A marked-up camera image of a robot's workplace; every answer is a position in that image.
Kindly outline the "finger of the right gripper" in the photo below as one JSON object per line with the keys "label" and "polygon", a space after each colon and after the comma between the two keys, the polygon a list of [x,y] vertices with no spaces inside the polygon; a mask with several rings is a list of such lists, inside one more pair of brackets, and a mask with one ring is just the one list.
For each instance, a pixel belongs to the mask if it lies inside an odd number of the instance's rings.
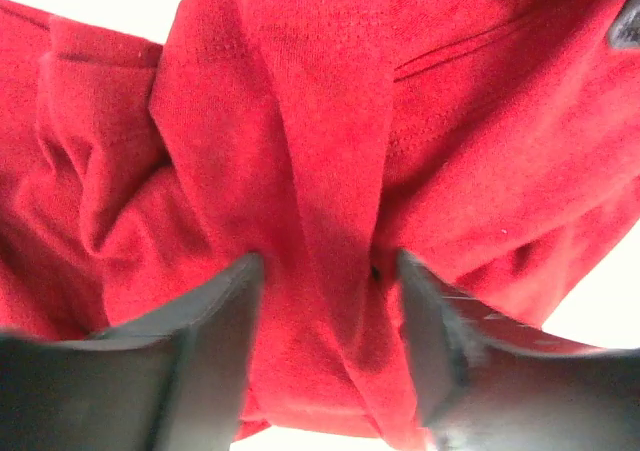
{"label": "finger of the right gripper", "polygon": [[627,0],[607,32],[611,48],[638,50],[640,47],[640,0]]}

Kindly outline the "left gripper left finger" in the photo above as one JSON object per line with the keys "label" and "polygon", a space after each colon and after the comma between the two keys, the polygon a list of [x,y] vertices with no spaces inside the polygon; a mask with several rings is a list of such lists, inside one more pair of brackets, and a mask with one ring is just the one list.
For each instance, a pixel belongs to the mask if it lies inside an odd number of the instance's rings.
{"label": "left gripper left finger", "polygon": [[5,450],[226,450],[260,305],[248,254],[160,308],[83,340],[1,334]]}

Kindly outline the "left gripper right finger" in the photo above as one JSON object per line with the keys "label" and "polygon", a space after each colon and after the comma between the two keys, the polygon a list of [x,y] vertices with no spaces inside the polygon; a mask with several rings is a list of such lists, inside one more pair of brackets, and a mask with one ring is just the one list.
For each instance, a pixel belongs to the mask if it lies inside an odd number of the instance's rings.
{"label": "left gripper right finger", "polygon": [[397,254],[421,423],[438,450],[636,450],[639,352],[522,324]]}

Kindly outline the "red t shirt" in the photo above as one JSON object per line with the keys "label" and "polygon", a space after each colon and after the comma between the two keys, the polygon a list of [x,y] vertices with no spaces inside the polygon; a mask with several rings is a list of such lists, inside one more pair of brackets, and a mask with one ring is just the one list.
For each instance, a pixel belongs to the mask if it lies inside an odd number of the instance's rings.
{"label": "red t shirt", "polygon": [[1,325],[127,322],[258,251],[239,438],[431,440],[395,257],[540,326],[639,218],[627,0],[182,0],[168,39],[1,3]]}

